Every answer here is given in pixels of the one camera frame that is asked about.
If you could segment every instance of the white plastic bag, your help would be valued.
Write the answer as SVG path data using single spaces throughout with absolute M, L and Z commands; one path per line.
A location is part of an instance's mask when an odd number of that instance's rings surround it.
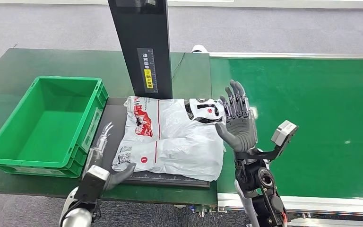
M 225 123 L 222 103 L 212 99 L 158 100 L 131 96 L 125 102 L 125 135 L 112 168 L 178 174 L 213 181 L 223 163 L 215 123 Z

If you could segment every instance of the gray floor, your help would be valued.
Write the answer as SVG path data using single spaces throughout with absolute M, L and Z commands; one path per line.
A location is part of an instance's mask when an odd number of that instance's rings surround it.
M 169 8 L 171 50 L 363 54 L 363 10 Z M 11 47 L 120 50 L 107 6 L 0 5 L 0 57 Z M 52 227 L 63 200 L 0 195 L 0 227 Z M 191 214 L 108 201 L 94 226 L 244 226 L 242 212 Z

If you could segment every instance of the robotic arm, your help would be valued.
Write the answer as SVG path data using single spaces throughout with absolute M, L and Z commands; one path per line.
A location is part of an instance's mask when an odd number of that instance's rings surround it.
M 60 216 L 59 227 L 90 227 L 101 216 L 99 206 L 104 191 L 113 189 L 120 182 L 131 176 L 135 163 L 117 174 L 93 165 L 84 175 L 80 185 L 68 195 Z
M 226 87 L 229 102 L 220 96 L 226 113 L 226 125 L 218 123 L 216 131 L 234 151 L 237 193 L 244 211 L 253 227 L 287 226 L 284 205 L 277 193 L 275 179 L 268 169 L 268 162 L 278 157 L 297 130 L 297 126 L 284 121 L 271 140 L 276 144 L 271 152 L 256 148 L 257 129 L 244 88 L 239 82 L 230 81 Z

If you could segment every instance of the warning label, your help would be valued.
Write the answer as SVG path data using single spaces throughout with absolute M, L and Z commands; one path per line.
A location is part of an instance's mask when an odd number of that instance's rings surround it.
M 154 50 L 149 48 L 137 48 L 141 73 L 145 82 L 145 92 L 158 93 L 156 86 Z

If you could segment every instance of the table edge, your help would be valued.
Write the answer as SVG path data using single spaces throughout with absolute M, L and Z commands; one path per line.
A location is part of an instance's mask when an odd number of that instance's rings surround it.
M 210 58 L 306 58 L 306 59 L 363 59 L 363 54 L 210 52 Z
M 238 194 L 218 193 L 218 206 L 227 210 L 242 210 Z M 340 199 L 321 197 L 281 196 L 288 212 L 363 215 L 363 198 Z

